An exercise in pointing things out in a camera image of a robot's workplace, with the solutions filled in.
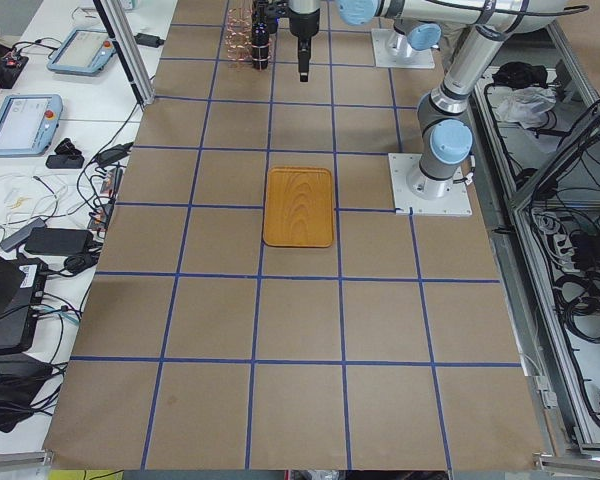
plastic bag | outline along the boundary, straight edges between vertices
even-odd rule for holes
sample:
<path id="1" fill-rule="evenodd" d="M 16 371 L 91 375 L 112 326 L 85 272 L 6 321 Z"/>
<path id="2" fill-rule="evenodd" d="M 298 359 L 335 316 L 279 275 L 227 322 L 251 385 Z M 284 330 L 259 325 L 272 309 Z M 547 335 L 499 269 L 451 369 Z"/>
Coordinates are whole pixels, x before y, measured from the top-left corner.
<path id="1" fill-rule="evenodd" d="M 556 95 L 549 88 L 528 87 L 511 92 L 494 112 L 500 122 L 519 123 L 523 128 L 541 127 L 545 115 L 556 104 Z"/>

metal mounting plate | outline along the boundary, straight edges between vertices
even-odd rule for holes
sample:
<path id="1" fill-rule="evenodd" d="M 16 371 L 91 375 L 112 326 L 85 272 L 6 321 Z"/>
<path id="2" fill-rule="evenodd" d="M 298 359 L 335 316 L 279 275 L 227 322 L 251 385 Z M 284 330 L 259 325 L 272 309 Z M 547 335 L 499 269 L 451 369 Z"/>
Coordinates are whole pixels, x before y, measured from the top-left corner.
<path id="1" fill-rule="evenodd" d="M 393 188 L 393 204 L 398 215 L 437 215 L 450 217 L 470 217 L 471 203 L 464 183 L 455 183 L 449 193 L 437 200 L 425 200 L 417 196 L 407 186 L 409 169 L 420 161 L 420 154 L 390 153 L 391 186 Z M 460 168 L 454 179 L 463 177 Z"/>
<path id="2" fill-rule="evenodd" d="M 384 28 L 373 28 L 371 38 L 373 40 L 373 53 L 376 58 L 376 67 L 386 68 L 414 68 L 431 70 L 436 67 L 431 50 L 416 52 L 411 58 L 396 58 L 391 55 L 385 47 L 387 40 L 393 30 Z"/>

white table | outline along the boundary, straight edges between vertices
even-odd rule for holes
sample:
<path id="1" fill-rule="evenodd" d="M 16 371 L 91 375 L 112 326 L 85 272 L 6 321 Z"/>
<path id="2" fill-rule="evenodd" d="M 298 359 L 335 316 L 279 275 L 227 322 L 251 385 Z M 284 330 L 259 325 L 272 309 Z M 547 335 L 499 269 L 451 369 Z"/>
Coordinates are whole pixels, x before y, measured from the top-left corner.
<path id="1" fill-rule="evenodd" d="M 141 1 L 136 10 L 127 13 L 132 31 L 165 38 L 176 3 L 177 0 Z M 43 37 L 64 40 L 74 27 L 84 26 L 83 22 L 76 22 L 71 18 L 78 4 L 79 0 L 45 0 L 22 35 L 22 40 L 34 41 Z M 104 27 L 98 22 L 86 28 Z M 44 43 L 57 45 L 53 40 L 45 40 Z M 153 76 L 158 68 L 162 47 L 138 48 L 149 76 Z M 48 70 L 49 53 L 48 49 L 36 46 L 25 50 L 24 54 L 29 57 L 29 63 L 15 87 L 0 92 L 0 106 L 4 97 L 10 94 L 56 93 L 63 100 L 64 119 L 104 122 L 123 121 L 127 118 L 136 99 L 117 56 L 105 65 L 100 74 L 85 77 L 62 75 Z M 141 112 L 136 112 L 132 120 L 139 121 L 141 116 Z"/>
<path id="2" fill-rule="evenodd" d="M 64 39 L 74 26 L 71 13 L 79 0 L 45 0 L 22 40 L 33 41 L 41 37 Z M 177 0 L 141 0 L 137 10 L 128 13 L 128 19 L 134 33 L 143 32 L 165 38 Z M 156 71 L 161 48 L 140 47 L 149 75 Z M 42 156 L 24 158 L 0 158 L 0 220 L 4 218 L 5 198 L 9 195 L 30 197 L 23 209 L 31 206 L 48 191 L 30 177 L 38 175 L 54 189 L 68 185 L 67 194 L 62 197 L 58 214 L 76 206 L 80 197 L 74 187 L 79 170 L 49 170 L 45 167 L 47 154 L 65 137 L 71 138 L 84 157 L 90 159 L 112 135 L 122 126 L 129 116 L 136 100 L 122 70 L 120 60 L 114 57 L 104 71 L 96 77 L 58 75 L 46 68 L 48 50 L 34 47 L 27 50 L 30 61 L 16 88 L 0 92 L 0 107 L 4 98 L 10 94 L 57 93 L 63 98 L 64 111 L 60 119 L 50 149 Z M 139 127 L 142 112 L 137 110 L 126 125 L 114 145 L 133 141 Z M 56 228 L 85 228 L 89 221 L 88 209 L 83 208 L 71 217 L 54 218 L 47 222 Z M 51 268 L 61 268 L 64 257 L 42 257 Z M 50 277 L 45 292 L 58 295 L 78 307 L 93 278 L 94 269 L 75 278 Z M 44 303 L 60 306 L 61 302 L 44 299 Z M 64 322 L 64 334 L 55 363 L 69 359 L 78 327 L 70 321 Z M 41 361 L 49 361 L 60 338 L 60 321 L 51 316 L 40 320 L 32 347 L 26 352 Z M 44 398 L 58 385 L 59 379 L 48 381 L 37 398 Z M 50 417 L 34 415 L 20 422 L 9 434 L 0 432 L 0 454 L 39 451 L 50 424 Z"/>

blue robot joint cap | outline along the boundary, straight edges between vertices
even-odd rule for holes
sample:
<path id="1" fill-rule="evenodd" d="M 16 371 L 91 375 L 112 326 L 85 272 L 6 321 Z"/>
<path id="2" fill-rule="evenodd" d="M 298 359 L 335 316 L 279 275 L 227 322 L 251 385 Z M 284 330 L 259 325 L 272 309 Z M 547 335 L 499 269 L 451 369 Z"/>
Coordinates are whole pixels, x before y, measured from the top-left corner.
<path id="1" fill-rule="evenodd" d="M 340 18 L 347 25 L 364 25 L 373 20 L 380 9 L 380 0 L 337 0 Z"/>
<path id="2" fill-rule="evenodd" d="M 409 32 L 407 42 L 411 48 L 422 52 L 436 45 L 442 37 L 442 29 L 437 23 L 424 23 Z"/>
<path id="3" fill-rule="evenodd" d="M 473 134 L 459 120 L 444 120 L 433 129 L 430 145 L 431 151 L 442 163 L 458 165 L 471 152 Z"/>

wooden tray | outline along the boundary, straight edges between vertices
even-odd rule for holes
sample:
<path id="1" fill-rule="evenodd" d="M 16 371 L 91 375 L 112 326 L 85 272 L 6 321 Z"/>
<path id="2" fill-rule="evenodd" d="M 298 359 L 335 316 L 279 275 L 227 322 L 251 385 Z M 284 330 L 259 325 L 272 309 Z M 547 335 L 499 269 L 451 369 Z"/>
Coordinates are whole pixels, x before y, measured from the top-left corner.
<path id="1" fill-rule="evenodd" d="M 271 247 L 333 244 L 333 179 L 316 167 L 273 167 L 267 174 L 264 241 Z"/>

